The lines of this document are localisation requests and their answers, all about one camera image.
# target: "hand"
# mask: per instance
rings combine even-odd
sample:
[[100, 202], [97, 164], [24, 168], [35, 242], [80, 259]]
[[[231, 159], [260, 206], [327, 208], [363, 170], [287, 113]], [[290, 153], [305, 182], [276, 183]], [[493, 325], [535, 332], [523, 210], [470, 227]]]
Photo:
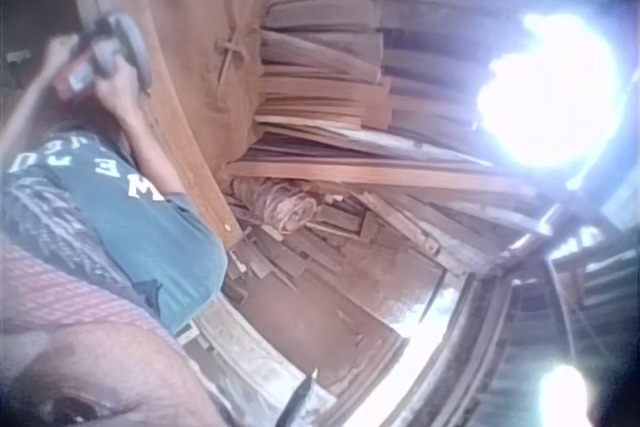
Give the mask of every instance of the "hand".
[[77, 35], [61, 35], [49, 41], [39, 73], [39, 78], [44, 83], [51, 82], [60, 69], [71, 60], [78, 40]]
[[138, 116], [138, 90], [136, 69], [120, 55], [116, 57], [115, 73], [108, 79], [96, 80], [98, 100], [120, 123]]

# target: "man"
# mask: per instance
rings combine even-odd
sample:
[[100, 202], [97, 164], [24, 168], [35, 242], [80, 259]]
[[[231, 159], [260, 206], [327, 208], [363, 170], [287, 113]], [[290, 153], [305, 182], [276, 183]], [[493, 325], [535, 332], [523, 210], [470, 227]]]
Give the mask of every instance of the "man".
[[[50, 42], [4, 129], [3, 164], [51, 110], [47, 92], [76, 43]], [[226, 256], [144, 121], [135, 69], [117, 64], [96, 83], [101, 105], [61, 106], [74, 120], [6, 163], [3, 415], [29, 426], [224, 425], [172, 335], [219, 291]], [[109, 137], [113, 119], [131, 157]]]

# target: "bundle of wood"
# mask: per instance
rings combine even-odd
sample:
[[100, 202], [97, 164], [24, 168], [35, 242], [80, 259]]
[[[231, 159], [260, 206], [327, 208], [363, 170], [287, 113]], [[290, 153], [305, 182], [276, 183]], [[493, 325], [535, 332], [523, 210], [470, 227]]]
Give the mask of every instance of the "bundle of wood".
[[501, 162], [475, 99], [491, 58], [526, 42], [519, 12], [558, 0], [267, 4], [262, 137], [228, 171], [302, 182], [325, 205], [290, 235], [254, 224], [234, 254], [236, 278], [274, 272], [293, 288], [309, 266], [336, 274], [335, 238], [371, 242], [371, 219], [460, 274], [511, 260], [524, 235], [551, 236], [537, 220], [551, 199]]

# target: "power tool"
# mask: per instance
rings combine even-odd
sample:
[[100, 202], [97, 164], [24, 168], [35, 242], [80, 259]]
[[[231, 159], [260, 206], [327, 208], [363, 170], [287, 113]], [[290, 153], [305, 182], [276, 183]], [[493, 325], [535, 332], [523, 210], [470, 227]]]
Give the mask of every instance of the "power tool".
[[92, 95], [96, 78], [115, 73], [118, 55], [135, 67], [140, 90], [148, 92], [151, 68], [140, 29], [129, 15], [112, 13], [84, 26], [73, 60], [53, 81], [58, 98], [68, 103]]

